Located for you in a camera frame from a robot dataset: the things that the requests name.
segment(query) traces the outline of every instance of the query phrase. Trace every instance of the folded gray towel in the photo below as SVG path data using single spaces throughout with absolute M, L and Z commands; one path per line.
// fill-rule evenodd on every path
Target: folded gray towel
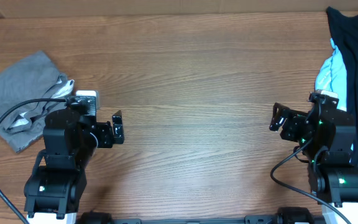
M 73 80 L 67 80 L 48 56 L 39 51 L 0 73 L 0 117 L 18 103 L 36 98 L 58 98 L 71 93 L 72 87 Z M 22 106 L 1 123 L 0 135 L 19 152 L 42 135 L 45 116 L 63 108 L 64 103 L 56 102 Z

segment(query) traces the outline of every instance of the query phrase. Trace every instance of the wooden tabletop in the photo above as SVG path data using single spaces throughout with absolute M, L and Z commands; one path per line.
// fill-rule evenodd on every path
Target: wooden tabletop
M 270 179 L 295 143 L 269 124 L 275 102 L 311 108 L 330 37 L 323 12 L 1 19 L 0 72 L 44 50 L 76 89 L 100 92 L 99 121 L 122 110 L 126 141 L 96 151 L 80 212 L 150 220 L 301 206 L 319 214 L 315 201 Z M 21 211 L 43 148 L 40 139 L 15 154 L 0 137 L 0 187 Z M 276 176 L 309 191 L 296 160 Z M 0 223 L 20 223 L 1 199 Z

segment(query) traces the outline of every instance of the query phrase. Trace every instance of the wooden table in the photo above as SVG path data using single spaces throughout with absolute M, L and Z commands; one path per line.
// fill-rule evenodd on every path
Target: wooden table
M 1 19 L 0 72 L 44 50 L 76 89 L 100 92 L 98 120 L 122 110 L 126 141 L 97 150 L 80 212 L 150 220 L 301 206 L 319 214 L 315 201 L 270 179 L 295 144 L 269 124 L 275 102 L 310 109 L 329 38 L 323 12 Z M 15 154 L 0 138 L 0 187 L 19 210 L 43 148 L 41 139 Z M 296 160 L 276 176 L 309 189 Z M 20 223 L 1 199 L 0 223 Z

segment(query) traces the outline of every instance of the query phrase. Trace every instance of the wood grain surface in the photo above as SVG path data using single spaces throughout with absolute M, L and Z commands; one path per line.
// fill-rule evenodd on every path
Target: wood grain surface
M 100 92 L 99 121 L 122 110 L 126 141 L 96 151 L 80 212 L 150 220 L 302 206 L 319 214 L 315 201 L 270 179 L 295 144 L 269 124 L 276 101 L 310 109 L 329 38 L 322 12 L 4 19 L 0 72 L 44 50 L 76 89 Z M 39 140 L 15 154 L 0 137 L 0 187 L 19 210 L 43 148 Z M 276 176 L 309 191 L 298 161 Z M 19 223 L 1 199 L 0 223 Z

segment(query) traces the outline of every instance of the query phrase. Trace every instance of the blue fabric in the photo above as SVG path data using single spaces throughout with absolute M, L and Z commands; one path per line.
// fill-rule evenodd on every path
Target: blue fabric
M 331 46 L 334 49 L 333 56 L 329 57 L 321 67 L 316 78 L 315 89 L 337 93 L 339 98 L 337 108 L 346 111 L 346 67 L 341 51 L 339 51 L 332 39 Z

